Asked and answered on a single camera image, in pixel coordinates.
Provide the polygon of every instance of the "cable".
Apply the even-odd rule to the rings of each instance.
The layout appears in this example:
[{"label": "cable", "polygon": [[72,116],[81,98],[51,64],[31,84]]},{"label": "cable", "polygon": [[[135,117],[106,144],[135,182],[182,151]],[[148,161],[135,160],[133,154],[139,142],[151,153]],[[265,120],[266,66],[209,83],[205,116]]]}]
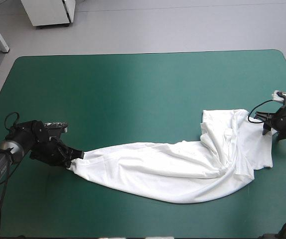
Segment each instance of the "cable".
[{"label": "cable", "polygon": [[[250,123],[265,123],[266,121],[261,121],[261,122],[251,121],[251,120],[249,119],[249,117],[251,116],[251,114],[253,113],[253,111],[254,111],[255,109],[257,109],[259,106],[262,106],[263,104],[266,104],[266,103],[268,103],[268,102],[270,102],[270,101],[274,101],[274,100],[268,100],[268,101],[262,102],[261,104],[257,105],[255,108],[253,108],[252,111],[250,111],[250,113],[248,114],[248,117],[247,117],[248,121],[249,121]],[[277,119],[285,118],[285,117],[286,117],[286,115],[284,115],[284,116],[277,116],[277,117],[273,117],[273,120],[277,120]]]},{"label": "cable", "polygon": [[16,165],[16,167],[14,168],[14,170],[10,173],[9,177],[7,177],[5,180],[1,181],[0,182],[0,185],[5,183],[6,180],[8,180],[12,175],[13,173],[17,170],[17,168],[19,167],[19,165],[21,164],[22,160]]},{"label": "cable", "polygon": [[10,175],[10,164],[11,162],[13,162],[13,154],[11,153],[11,148],[8,148],[8,149],[0,149],[0,153],[6,153],[10,156],[7,157],[7,170],[6,170],[6,179],[4,181],[4,185],[3,185],[3,190],[2,190],[2,194],[1,194],[1,198],[0,198],[0,213],[1,213],[1,208],[2,208],[2,205],[3,205],[3,199],[4,199],[4,196],[5,196],[5,191],[7,189],[7,185],[8,185],[8,180],[9,180],[9,175]]},{"label": "cable", "polygon": [[2,195],[1,195],[1,198],[0,198],[0,213],[1,213],[1,209],[2,209],[2,205],[3,205],[3,200],[4,200],[4,196],[5,196],[5,191],[7,189],[7,185],[8,185],[8,180],[9,180],[9,173],[10,173],[10,160],[13,161],[13,155],[10,151],[7,151],[5,150],[5,152],[7,152],[11,159],[10,158],[7,158],[8,161],[7,161],[7,172],[6,172],[6,180],[5,180],[5,183],[3,185],[3,190],[2,190]]},{"label": "cable", "polygon": [[9,118],[9,116],[13,115],[13,114],[16,114],[17,115],[17,118],[15,119],[15,121],[12,123],[12,126],[15,127],[19,118],[20,118],[20,115],[18,112],[11,112],[9,113],[5,118],[4,118],[4,122],[3,122],[3,125],[5,127],[5,129],[7,129],[8,131],[10,131],[10,128],[7,128],[6,126],[6,123],[7,123],[7,119]]},{"label": "cable", "polygon": [[259,105],[257,105],[256,107],[254,107],[254,108],[252,109],[252,111],[250,111],[250,113],[248,114],[248,117],[247,117],[248,121],[249,121],[250,123],[265,123],[265,121],[261,121],[261,122],[251,121],[251,120],[249,119],[249,117],[251,116],[251,114],[253,113],[253,111],[254,111],[255,109],[257,109],[259,106],[262,106],[263,104],[266,104],[266,103],[268,103],[268,102],[270,102],[270,101],[273,101],[273,100],[268,100],[268,101],[262,102],[261,104],[259,104]]}]

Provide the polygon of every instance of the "green table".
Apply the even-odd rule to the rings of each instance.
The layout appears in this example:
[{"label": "green table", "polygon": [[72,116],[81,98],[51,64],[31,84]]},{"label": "green table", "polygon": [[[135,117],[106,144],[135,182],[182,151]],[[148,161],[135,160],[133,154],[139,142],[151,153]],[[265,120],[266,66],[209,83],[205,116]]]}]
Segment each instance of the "green table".
[{"label": "green table", "polygon": [[[68,122],[64,142],[85,151],[199,140],[202,110],[250,110],[275,89],[286,91],[286,62],[276,50],[20,57],[0,93],[0,141],[12,111],[20,121]],[[1,235],[255,238],[277,232],[286,221],[286,140],[274,143],[273,159],[272,169],[256,171],[251,184],[230,196],[178,205],[26,157],[8,185]]]}]

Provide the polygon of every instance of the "white cloth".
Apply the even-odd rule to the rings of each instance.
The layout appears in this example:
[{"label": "white cloth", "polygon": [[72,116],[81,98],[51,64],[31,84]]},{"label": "white cloth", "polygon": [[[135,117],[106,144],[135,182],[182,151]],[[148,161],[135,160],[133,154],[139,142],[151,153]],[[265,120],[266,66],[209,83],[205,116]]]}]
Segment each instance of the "white cloth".
[{"label": "white cloth", "polygon": [[229,195],[272,167],[272,133],[246,110],[204,111],[200,141],[130,143],[96,149],[69,170],[110,188],[172,203]]}]

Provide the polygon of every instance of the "gray floor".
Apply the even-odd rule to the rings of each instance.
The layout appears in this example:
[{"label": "gray floor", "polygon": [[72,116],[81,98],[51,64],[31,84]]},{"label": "gray floor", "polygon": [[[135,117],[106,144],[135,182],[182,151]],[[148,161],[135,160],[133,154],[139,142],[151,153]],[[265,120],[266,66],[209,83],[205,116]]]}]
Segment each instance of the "gray floor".
[{"label": "gray floor", "polygon": [[78,0],[70,27],[36,29],[20,0],[0,5],[0,90],[17,57],[278,49],[286,0]]}]

